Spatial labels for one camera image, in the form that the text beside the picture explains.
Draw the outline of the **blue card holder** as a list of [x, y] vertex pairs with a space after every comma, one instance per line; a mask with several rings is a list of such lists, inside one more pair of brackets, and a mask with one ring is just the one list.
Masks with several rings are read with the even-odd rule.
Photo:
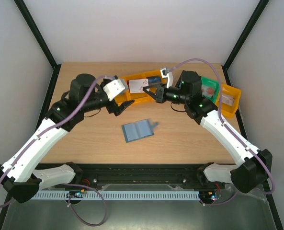
[[154, 135], [154, 129], [158, 122], [151, 123], [149, 119], [122, 125], [122, 131], [126, 143], [147, 138]]

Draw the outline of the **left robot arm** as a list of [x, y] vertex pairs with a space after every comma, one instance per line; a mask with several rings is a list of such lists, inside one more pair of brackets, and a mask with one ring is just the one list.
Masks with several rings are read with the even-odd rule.
[[133, 104], [132, 100], [121, 104], [115, 100], [127, 89], [126, 81], [117, 76], [96, 78], [86, 73], [79, 74], [71, 81], [70, 90], [51, 106], [30, 139], [0, 165], [0, 185], [14, 200], [24, 203], [40, 190], [78, 183], [83, 171], [72, 162], [45, 170], [36, 167], [59, 140], [83, 121], [85, 113], [105, 107], [108, 113], [118, 116]]

